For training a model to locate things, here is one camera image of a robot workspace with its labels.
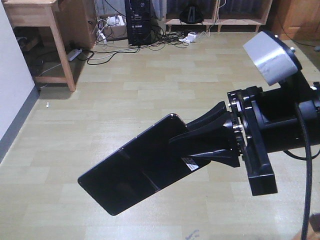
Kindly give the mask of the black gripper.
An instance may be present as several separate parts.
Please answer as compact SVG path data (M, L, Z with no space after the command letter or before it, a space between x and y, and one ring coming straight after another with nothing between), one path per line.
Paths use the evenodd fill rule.
M240 149L254 196L278 192L275 174L253 106L253 101L261 92L261 87L252 86L227 93L235 121L242 125ZM176 157L239 167L236 134L231 126L224 125L231 120L231 112L227 110L225 102L220 101L207 113L187 123L187 132L169 140L170 153Z

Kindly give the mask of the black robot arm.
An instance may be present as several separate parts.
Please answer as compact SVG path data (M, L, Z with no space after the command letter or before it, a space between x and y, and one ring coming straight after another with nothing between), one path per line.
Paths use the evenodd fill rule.
M320 142L320 85L310 86L301 72L287 77L279 88L231 91L229 103L215 105L186 125L186 132L169 140L177 157L219 162L234 168L244 161L254 196L275 194L276 178L269 153L304 146L300 120L309 142Z

